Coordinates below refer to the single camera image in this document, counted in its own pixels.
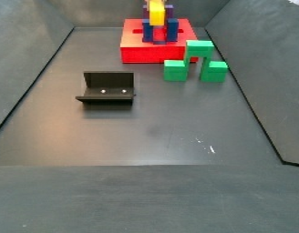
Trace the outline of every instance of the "blue block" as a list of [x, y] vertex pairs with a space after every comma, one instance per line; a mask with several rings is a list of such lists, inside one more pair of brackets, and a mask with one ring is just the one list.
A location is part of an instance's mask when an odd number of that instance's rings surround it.
[[166, 41], [177, 41], [177, 31], [178, 31], [178, 20], [176, 18], [169, 18], [166, 20]]
[[142, 42], [153, 42], [153, 27], [149, 25], [149, 19], [142, 20]]

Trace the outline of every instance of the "green cube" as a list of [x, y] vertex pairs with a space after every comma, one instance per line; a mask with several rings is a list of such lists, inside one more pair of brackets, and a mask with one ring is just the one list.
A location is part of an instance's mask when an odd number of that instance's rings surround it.
[[222, 73], [228, 69], [226, 63], [225, 62], [218, 62], [218, 61], [210, 61], [209, 62], [209, 69], [208, 72], [210, 73]]
[[164, 80], [165, 81], [185, 81], [186, 68], [182, 61], [164, 61]]

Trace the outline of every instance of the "green block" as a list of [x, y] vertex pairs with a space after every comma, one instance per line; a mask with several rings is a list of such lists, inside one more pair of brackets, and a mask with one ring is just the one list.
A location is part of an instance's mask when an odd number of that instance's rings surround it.
[[190, 57], [210, 58], [213, 51], [212, 41], [186, 40], [184, 49], [184, 62], [188, 63]]
[[164, 61], [164, 80], [165, 81], [185, 81], [186, 68], [182, 61]]
[[209, 40], [186, 40], [185, 47], [189, 51], [206, 51], [213, 49], [213, 44]]
[[208, 72], [210, 73], [222, 73], [228, 69], [226, 63], [225, 62], [218, 62], [218, 61], [210, 61], [209, 62], [209, 69]]
[[212, 82], [212, 83], [220, 83], [224, 81], [225, 73], [204, 73], [200, 77], [200, 80], [202, 82]]
[[186, 72], [164, 72], [164, 80], [170, 82], [182, 82], [186, 79]]
[[174, 60], [165, 60], [164, 61], [164, 67], [169, 67], [169, 68], [181, 68], [184, 67], [184, 63], [182, 61], [174, 61]]

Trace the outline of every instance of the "gray floor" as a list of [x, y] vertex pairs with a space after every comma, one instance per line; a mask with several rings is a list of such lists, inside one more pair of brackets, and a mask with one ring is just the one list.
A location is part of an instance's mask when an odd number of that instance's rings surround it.
[[[120, 36], [120, 28], [74, 30], [0, 131], [0, 165], [277, 165], [232, 76], [201, 83], [196, 64], [186, 82], [164, 82], [161, 64], [121, 64]], [[134, 72], [130, 109], [74, 100], [82, 72], [98, 70]]]
[[299, 233], [299, 168], [0, 167], [0, 233]]

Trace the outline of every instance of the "stacked blocks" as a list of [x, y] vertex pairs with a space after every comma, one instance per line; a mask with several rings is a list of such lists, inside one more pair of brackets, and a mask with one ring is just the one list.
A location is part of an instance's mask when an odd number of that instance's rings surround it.
[[164, 80], [185, 81], [186, 68], [182, 61], [166, 60], [164, 62]]
[[[178, 20], [173, 18], [173, 6], [164, 5], [161, 0], [148, 0], [146, 3], [148, 7], [142, 6], [142, 19], [148, 19], [148, 24], [142, 24], [142, 42], [152, 42], [154, 45], [177, 42]], [[164, 27], [164, 35], [156, 39], [156, 30], [160, 27]]]
[[221, 61], [210, 61], [213, 51], [212, 41], [186, 40], [182, 61], [164, 61], [164, 80], [184, 81], [190, 57], [202, 57], [200, 80], [204, 82], [222, 82], [226, 73], [226, 64]]

